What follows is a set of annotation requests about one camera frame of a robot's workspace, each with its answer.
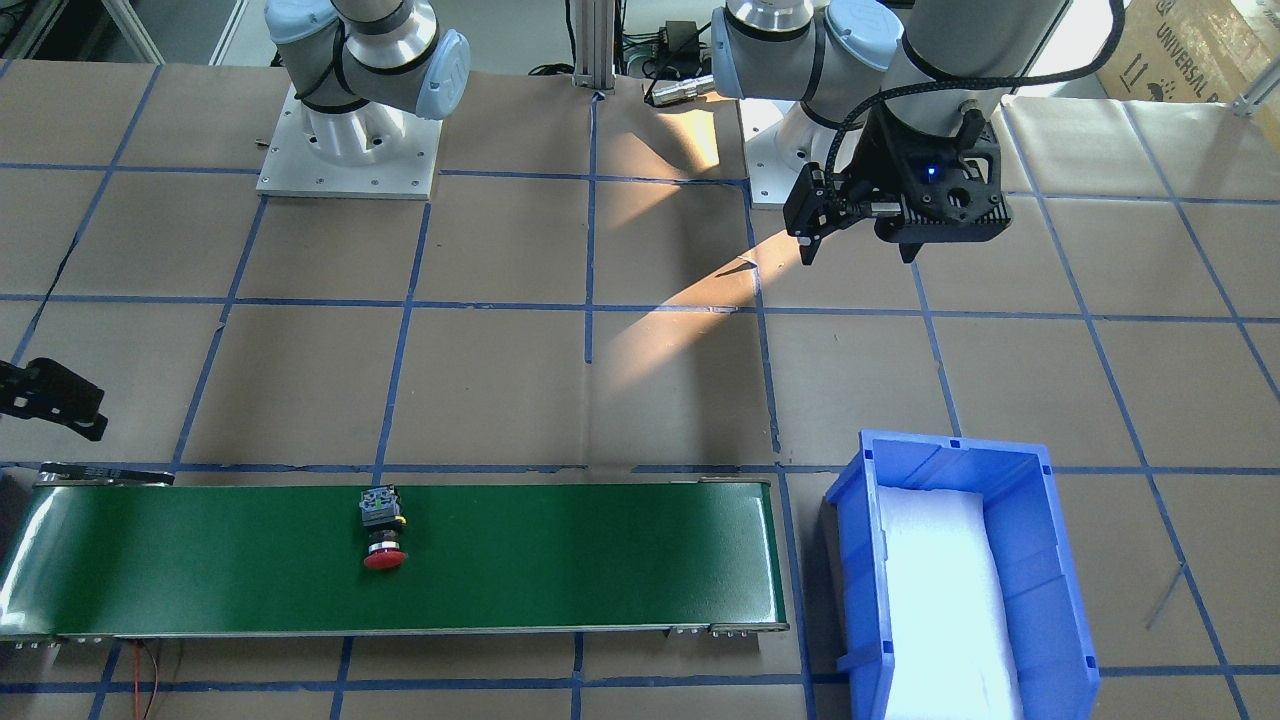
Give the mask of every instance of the black cable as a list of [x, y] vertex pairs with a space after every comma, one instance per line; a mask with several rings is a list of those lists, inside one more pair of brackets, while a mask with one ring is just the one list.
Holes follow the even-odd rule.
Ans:
[[536, 77], [571, 76], [573, 74], [573, 65], [570, 65], [568, 63], [548, 63], [545, 65], [538, 65], [536, 68], [529, 70], [529, 74]]
[[906, 97], [908, 95], [937, 92], [940, 90], [995, 90], [997, 87], [1051, 85], [1055, 82], [1079, 79], [1098, 72], [1102, 69], [1102, 65], [1111, 59], [1116, 46], [1120, 45], [1120, 35], [1124, 32], [1124, 0], [1108, 0], [1108, 4], [1111, 6], [1111, 32], [1107, 35], [1106, 42], [1102, 44], [1102, 49], [1098, 50], [1098, 55], [1088, 65], [1075, 68], [1074, 70], [1050, 73], [1047, 76], [948, 78], [920, 82], [893, 87], [891, 90], [882, 90], [867, 100], [863, 100], [856, 108], [845, 115], [845, 119], [840, 123], [840, 128], [836, 129], [836, 136], [831, 140], [831, 150], [827, 151], [827, 165], [824, 168], [827, 176], [832, 176], [836, 172], [836, 155], [840, 154], [840, 143], [844, 142], [845, 135], [854, 128], [854, 123], [859, 117], [861, 117], [863, 113], [870, 110], [881, 102], [887, 102], [888, 100], [895, 100], [897, 97]]
[[689, 47], [689, 44], [692, 42], [694, 40], [698, 40], [698, 37], [700, 37], [703, 35], [703, 32], [705, 32], [707, 28], [709, 28], [709, 27], [712, 27], [710, 22], [708, 22], [703, 27], [698, 28], [698, 32], [695, 32], [694, 35], [690, 35], [689, 37], [686, 37], [685, 41], [680, 44], [680, 47], [676, 47], [675, 50], [672, 50], [672, 49], [668, 47], [667, 49], [667, 56], [663, 58], [660, 63], [659, 61], [654, 61], [655, 70], [653, 73], [653, 82], [649, 83], [649, 90], [644, 91], [644, 101], [645, 101], [646, 105], [653, 105], [653, 88], [658, 85], [658, 76], [662, 74], [662, 70], [667, 69], [667, 67], [668, 67], [667, 63], [669, 63], [671, 59], [675, 58], [676, 55], [680, 55], [681, 50], [684, 50], [685, 47]]
[[147, 698], [147, 708], [142, 711], [142, 720], [151, 717], [151, 705], [156, 701], [156, 693], [160, 692], [160, 648], [156, 647], [155, 655], [151, 653], [151, 648], [147, 643], [138, 641], [142, 644], [143, 652], [151, 659], [151, 697]]
[[315, 95], [317, 90], [320, 90], [320, 86], [323, 86], [325, 81], [329, 79], [329, 76], [332, 76], [334, 70], [338, 69], [338, 63], [342, 63], [342, 49], [343, 46], [346, 46], [346, 44], [347, 44], [347, 26], [346, 23], [338, 23], [338, 31], [333, 33], [333, 56], [329, 58], [329, 67], [326, 67], [324, 72], [320, 73], [320, 79], [311, 83], [311, 87], [308, 87], [306, 92], [301, 91], [294, 92], [293, 94], [294, 100], [306, 100], [307, 97]]
[[577, 65], [577, 38], [573, 37], [573, 8], [572, 0], [564, 0], [564, 29], [568, 31], [568, 56]]

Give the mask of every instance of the robotic arm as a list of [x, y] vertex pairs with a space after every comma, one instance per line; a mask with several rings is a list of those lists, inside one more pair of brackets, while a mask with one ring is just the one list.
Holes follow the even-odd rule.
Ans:
[[466, 90], [466, 37], [439, 26], [429, 0], [270, 0], [266, 26], [296, 94], [259, 188], [352, 196], [364, 186], [360, 195], [425, 197], [439, 120]]
[[[812, 264], [828, 234], [868, 218], [881, 240], [899, 245], [904, 263], [925, 243], [982, 242], [1009, 227], [991, 113], [1014, 87], [1096, 72], [1124, 28], [1123, 0], [1108, 0], [1111, 33], [1092, 63], [1027, 77], [1069, 4], [916, 0], [905, 32], [873, 0], [832, 0], [824, 13], [815, 13], [812, 0], [731, 0], [717, 10], [717, 90], [799, 100], [819, 126], [804, 137], [808, 155], [824, 155], [826, 163], [806, 163], [783, 205], [801, 261]], [[760, 59], [787, 70], [778, 76], [809, 81], [782, 86], [785, 79], [754, 77], [750, 68]], [[873, 92], [877, 85], [881, 91]], [[859, 126], [858, 146], [845, 160], [841, 143]], [[791, 150], [805, 156], [800, 145]], [[836, 172], [840, 164], [845, 168]]]

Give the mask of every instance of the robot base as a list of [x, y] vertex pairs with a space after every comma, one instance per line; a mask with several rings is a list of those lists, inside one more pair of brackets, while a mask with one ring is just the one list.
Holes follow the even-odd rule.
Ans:
[[[791, 100], [739, 100], [739, 119], [746, 174], [751, 179], [751, 206], [781, 210], [805, 163], [826, 160], [835, 133], [804, 118]], [[840, 167], [852, 156], [858, 136], [859, 131], [854, 131], [845, 140], [837, 156]], [[801, 149], [804, 155], [797, 154]]]
[[430, 200], [440, 145], [440, 120], [403, 115], [404, 137], [397, 152], [370, 165], [339, 165], [310, 147], [302, 102], [289, 87], [271, 145], [257, 178], [257, 191], [280, 197], [367, 197]]

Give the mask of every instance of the green conveyor belt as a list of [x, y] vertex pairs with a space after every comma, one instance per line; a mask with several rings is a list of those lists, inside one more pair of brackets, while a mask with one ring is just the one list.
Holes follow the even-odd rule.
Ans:
[[389, 571], [361, 489], [37, 486], [0, 638], [786, 626], [765, 484], [399, 486]]

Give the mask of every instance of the table surface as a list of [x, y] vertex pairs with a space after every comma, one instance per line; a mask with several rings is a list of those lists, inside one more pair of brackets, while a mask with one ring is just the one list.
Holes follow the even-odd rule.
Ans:
[[[0, 351], [111, 419], [0, 420], [5, 473], [764, 480], [792, 629], [166, 643], [152, 717], [849, 717], [818, 511], [861, 428], [1048, 446], [1096, 717], [1280, 715], [1280, 160], [1247, 120], [1010, 99], [1007, 232], [902, 265], [864, 223], [803, 268], [748, 205], [731, 101], [475, 73], [430, 206], [262, 200], [285, 87], [0, 65]], [[0, 717], [128, 717], [132, 669], [0, 650]]]

